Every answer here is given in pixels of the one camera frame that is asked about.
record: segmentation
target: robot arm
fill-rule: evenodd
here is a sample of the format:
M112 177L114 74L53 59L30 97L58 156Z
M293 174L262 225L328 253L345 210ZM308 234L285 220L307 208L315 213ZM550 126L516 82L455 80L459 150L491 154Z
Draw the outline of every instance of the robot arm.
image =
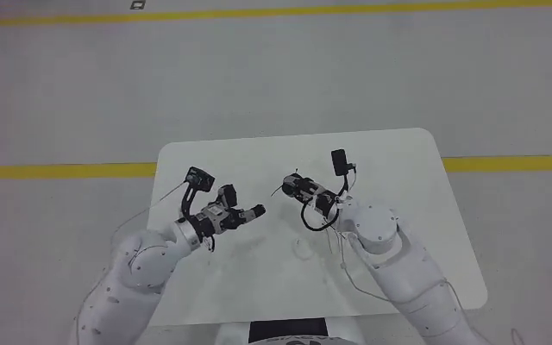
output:
M346 193L347 172L355 169L354 165L347 163L343 150L334 151L332 158L336 175L344 176L343 188L338 194L297 173L284 178L282 191L301 202L303 210L307 204L311 205L324 216L326 225L335 223L336 231L347 234L351 247L367 266L386 300L408 319L428 345L489 345L471 329L463 310L453 299L441 268L405 228L402 218L399 223L396 215L384 207L360 207ZM308 229L323 229L307 226L303 212L301 217ZM382 254L389 256L395 246L400 246L400 250L387 260L376 263L373 259ZM347 267L342 267L348 275Z
M196 192L210 191L214 180L208 173L190 168L182 217L161 231L144 230L122 242L110 269L83 302L69 344L134 344L154 314L178 262L202 242L209 241L210 250L215 250L214 235L237 229L265 213L260 204L251 210L235 209L234 187L224 185L214 202L191 215Z

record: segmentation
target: gray floor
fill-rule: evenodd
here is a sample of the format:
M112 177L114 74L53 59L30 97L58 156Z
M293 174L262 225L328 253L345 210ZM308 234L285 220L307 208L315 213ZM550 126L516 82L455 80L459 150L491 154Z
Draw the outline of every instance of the gray floor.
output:
M69 6L30 3L14 13ZM115 3L85 13L128 6ZM0 164L153 161L171 141L406 127L429 129L443 156L551 154L551 16L498 9L2 28ZM552 172L449 178L489 291L473 324L497 345L510 343L511 327L527 345L549 342ZM149 205L152 185L0 180L1 343L65 342L109 262L111 232ZM361 323L369 343L421 343L399 315ZM209 344L215 330L149 329L141 344Z

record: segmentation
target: yellow floor stripe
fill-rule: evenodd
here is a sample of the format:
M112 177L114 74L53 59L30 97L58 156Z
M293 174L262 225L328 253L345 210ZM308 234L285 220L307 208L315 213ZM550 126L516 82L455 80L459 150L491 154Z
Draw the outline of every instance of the yellow floor stripe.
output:
M31 16L0 19L0 26L84 24L108 22L158 22L213 18L262 16L319 16L338 14L370 14L392 12L441 11L458 9L499 9L549 7L552 0L473 0L445 3L381 3L351 6L317 6L281 9L213 9L188 12L112 14L92 16Z
M552 156L443 158L447 173L551 171ZM0 166L0 179L152 178L156 163Z
M0 166L0 179L152 178L156 163Z
M552 156L443 158L447 173L552 171Z

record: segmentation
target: white table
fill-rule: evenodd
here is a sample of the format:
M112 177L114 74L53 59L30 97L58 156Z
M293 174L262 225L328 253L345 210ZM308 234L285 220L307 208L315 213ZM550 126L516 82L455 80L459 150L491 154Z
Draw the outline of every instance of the white table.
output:
M282 192L270 197L296 168L338 191L342 179L334 175L330 155L338 148L344 148L348 161L357 164L352 194L359 202L396 209L455 285L464 306L480 308L486 302L485 283L435 141L423 129L396 129L176 142L163 147L152 203L181 182L190 166L197 166L216 181L210 193L198 193L192 212L213 200L218 187L231 183L238 193L238 206L264 204L267 213L218 236L215 253L202 248L183 259L150 325L397 312L390 304L354 290L339 267L334 234L329 237L330 252L324 232L304 228L297 201ZM184 190L151 209L149 229L178 217ZM311 223L320 224L319 219L309 215ZM302 259L294 254L298 242ZM348 245L345 254L357 284L381 293Z

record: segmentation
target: black camera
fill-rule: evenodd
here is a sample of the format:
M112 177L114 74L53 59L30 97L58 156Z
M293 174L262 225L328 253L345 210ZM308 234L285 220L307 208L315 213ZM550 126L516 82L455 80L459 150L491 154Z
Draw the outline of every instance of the black camera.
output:
M188 182L193 189L208 192L215 183L215 178L210 176L207 172L191 166L186 174L185 181Z

